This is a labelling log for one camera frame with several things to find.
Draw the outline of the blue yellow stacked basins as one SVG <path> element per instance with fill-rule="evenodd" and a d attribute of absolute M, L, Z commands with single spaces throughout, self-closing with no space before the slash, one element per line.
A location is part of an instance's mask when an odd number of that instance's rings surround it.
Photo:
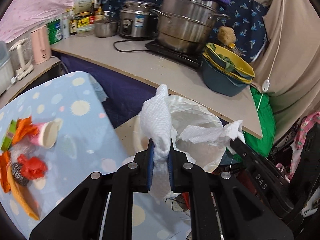
<path fill-rule="evenodd" d="M 233 97 L 255 78 L 253 68 L 240 56 L 214 43 L 207 43 L 202 53 L 202 77 L 212 91 Z"/>

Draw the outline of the steel wool scrubber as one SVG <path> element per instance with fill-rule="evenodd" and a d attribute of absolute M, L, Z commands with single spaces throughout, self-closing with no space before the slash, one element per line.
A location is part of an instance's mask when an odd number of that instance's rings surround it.
<path fill-rule="evenodd" d="M 19 163 L 11 164 L 11 173 L 14 181 L 21 186 L 27 186 L 29 183 L 29 180 L 21 174 L 21 169 L 22 169 L 22 164 L 19 164 Z"/>

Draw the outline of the white cardboard box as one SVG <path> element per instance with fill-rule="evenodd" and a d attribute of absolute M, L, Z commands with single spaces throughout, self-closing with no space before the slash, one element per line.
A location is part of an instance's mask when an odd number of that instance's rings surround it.
<path fill-rule="evenodd" d="M 75 13 L 79 14 L 82 12 L 90 11 L 91 4 L 94 0 L 74 0 Z"/>

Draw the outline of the pink dotted curtain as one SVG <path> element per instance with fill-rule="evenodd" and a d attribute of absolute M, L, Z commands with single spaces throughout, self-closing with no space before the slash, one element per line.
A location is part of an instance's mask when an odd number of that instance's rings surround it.
<path fill-rule="evenodd" d="M 1 19 L 1 40 L 9 43 L 34 26 L 62 14 L 74 0 L 13 0 Z"/>

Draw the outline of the small green carton box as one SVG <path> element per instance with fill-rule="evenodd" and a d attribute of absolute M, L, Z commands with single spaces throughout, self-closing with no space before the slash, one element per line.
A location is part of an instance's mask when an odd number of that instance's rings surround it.
<path fill-rule="evenodd" d="M 7 131 L 5 132 L 3 140 L 2 140 L 1 150 L 3 152 L 7 151 L 10 148 L 10 146 L 12 144 L 13 137 L 16 133 L 16 127 L 17 127 L 17 121 L 11 120 L 11 123 L 10 123 Z"/>

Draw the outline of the purple counter skirt cloth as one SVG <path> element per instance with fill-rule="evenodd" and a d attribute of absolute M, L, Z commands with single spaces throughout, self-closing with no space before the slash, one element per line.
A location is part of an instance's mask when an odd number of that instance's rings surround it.
<path fill-rule="evenodd" d="M 77 57 L 58 53 L 69 72 L 91 74 L 107 94 L 103 107 L 114 128 L 136 116 L 144 101 L 156 94 L 156 88 Z"/>

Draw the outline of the orange plastic wrapper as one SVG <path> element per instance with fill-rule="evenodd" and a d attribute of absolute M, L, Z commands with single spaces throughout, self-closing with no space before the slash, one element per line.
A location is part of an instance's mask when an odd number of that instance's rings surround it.
<path fill-rule="evenodd" d="M 24 137 L 28 135 L 37 135 L 37 133 L 39 132 L 36 126 L 32 124 L 31 116 L 24 119 L 17 119 L 16 121 L 16 133 L 13 137 L 11 146 L 20 142 Z M 1 188 L 4 193 L 8 193 L 11 189 L 7 180 L 7 165 L 9 163 L 9 160 L 9 149 L 5 152 L 1 150 Z"/>

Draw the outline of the pink paper cup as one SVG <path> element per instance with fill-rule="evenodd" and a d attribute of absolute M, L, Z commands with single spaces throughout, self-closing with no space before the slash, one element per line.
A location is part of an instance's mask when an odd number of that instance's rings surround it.
<path fill-rule="evenodd" d="M 43 148 L 52 148 L 57 140 L 59 126 L 55 121 L 35 124 L 39 130 L 37 135 L 30 137 L 30 142 Z"/>

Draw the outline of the white paper towel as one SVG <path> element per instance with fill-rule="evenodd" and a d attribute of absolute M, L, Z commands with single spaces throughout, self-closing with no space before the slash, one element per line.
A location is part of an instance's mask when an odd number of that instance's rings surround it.
<path fill-rule="evenodd" d="M 160 203 L 173 196 L 167 163 L 172 130 L 167 85 L 160 85 L 156 89 L 155 96 L 143 103 L 140 112 L 140 127 L 143 134 L 151 139 L 154 145 L 152 183 L 149 194 Z"/>
<path fill-rule="evenodd" d="M 245 143 L 242 133 L 242 120 L 234 121 L 224 127 L 200 127 L 188 125 L 180 134 L 180 139 L 187 142 L 207 143 L 218 148 L 226 147 L 232 154 L 235 154 L 230 146 L 230 142 L 240 139 Z"/>

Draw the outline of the small steel pot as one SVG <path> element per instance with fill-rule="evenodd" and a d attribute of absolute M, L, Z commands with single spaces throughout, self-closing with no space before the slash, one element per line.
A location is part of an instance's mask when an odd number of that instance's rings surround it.
<path fill-rule="evenodd" d="M 94 23 L 94 34 L 96 37 L 112 37 L 118 33 L 119 20 L 105 19 Z"/>

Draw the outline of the pink electric kettle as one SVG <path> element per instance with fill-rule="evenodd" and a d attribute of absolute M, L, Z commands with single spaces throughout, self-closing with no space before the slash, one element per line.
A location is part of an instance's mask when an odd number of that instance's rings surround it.
<path fill-rule="evenodd" d="M 31 46 L 35 64 L 47 61 L 52 53 L 48 38 L 47 26 L 43 25 L 30 33 Z"/>

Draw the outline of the red plastic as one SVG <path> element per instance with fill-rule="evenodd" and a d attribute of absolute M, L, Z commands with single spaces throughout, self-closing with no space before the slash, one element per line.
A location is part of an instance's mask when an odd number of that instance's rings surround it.
<path fill-rule="evenodd" d="M 42 178 L 48 171 L 45 162 L 37 157 L 28 159 L 24 154 L 20 154 L 17 161 L 21 165 L 20 174 L 28 180 Z"/>

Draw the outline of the white lined trash bin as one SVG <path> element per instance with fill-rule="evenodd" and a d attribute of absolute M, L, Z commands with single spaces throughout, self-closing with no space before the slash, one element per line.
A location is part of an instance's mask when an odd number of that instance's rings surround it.
<path fill-rule="evenodd" d="M 168 103 L 174 147 L 185 152 L 191 162 L 212 173 L 220 164 L 226 148 L 224 144 L 217 146 L 203 139 L 196 139 L 194 135 L 204 129 L 221 128 L 222 122 L 206 107 L 181 96 L 169 96 Z M 116 133 L 125 147 L 128 158 L 148 146 L 148 137 L 141 129 L 139 114 L 116 128 Z"/>

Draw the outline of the dark soy sauce bottle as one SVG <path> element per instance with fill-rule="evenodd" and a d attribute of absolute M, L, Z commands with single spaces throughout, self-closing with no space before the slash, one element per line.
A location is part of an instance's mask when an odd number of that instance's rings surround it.
<path fill-rule="evenodd" d="M 77 29 L 77 19 L 75 17 L 74 9 L 70 10 L 70 19 L 69 19 L 69 32 L 70 35 L 75 35 Z"/>

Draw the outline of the navy floral cloth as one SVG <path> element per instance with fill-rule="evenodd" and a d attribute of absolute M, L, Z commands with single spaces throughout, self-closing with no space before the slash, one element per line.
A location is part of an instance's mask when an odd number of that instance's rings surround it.
<path fill-rule="evenodd" d="M 118 18 L 120 9 L 127 0 L 101 0 L 103 9 Z M 161 5 L 162 0 L 140 0 Z M 218 19 L 210 33 L 209 42 L 215 42 L 221 26 L 231 27 L 236 35 L 235 46 L 242 52 L 246 62 L 255 60 L 267 41 L 263 17 L 268 7 L 254 0 L 229 0 L 227 7 L 218 7 L 218 12 L 225 13 L 230 19 Z"/>

